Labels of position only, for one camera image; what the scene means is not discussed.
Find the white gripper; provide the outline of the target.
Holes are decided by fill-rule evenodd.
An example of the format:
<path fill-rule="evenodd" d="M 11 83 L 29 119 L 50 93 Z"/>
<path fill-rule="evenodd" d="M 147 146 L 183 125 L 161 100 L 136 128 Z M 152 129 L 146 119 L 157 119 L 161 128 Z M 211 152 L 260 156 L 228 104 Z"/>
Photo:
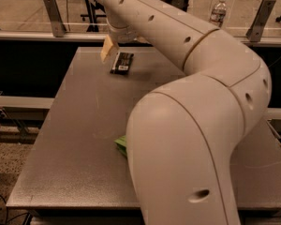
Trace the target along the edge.
<path fill-rule="evenodd" d="M 109 35 L 106 35 L 100 52 L 102 62 L 105 62 L 113 52 L 119 49 L 118 43 L 129 43 L 135 40 L 137 33 L 121 20 L 107 19 Z"/>

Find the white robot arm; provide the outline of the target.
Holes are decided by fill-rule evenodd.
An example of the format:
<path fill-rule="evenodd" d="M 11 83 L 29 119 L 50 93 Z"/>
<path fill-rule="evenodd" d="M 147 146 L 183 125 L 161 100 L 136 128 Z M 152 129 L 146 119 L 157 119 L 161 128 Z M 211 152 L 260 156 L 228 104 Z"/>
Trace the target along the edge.
<path fill-rule="evenodd" d="M 118 41 L 133 32 L 185 77 L 144 96 L 127 122 L 127 159 L 146 225 L 241 225 L 230 157 L 262 119 L 269 69 L 217 26 L 160 0 L 97 0 Z"/>

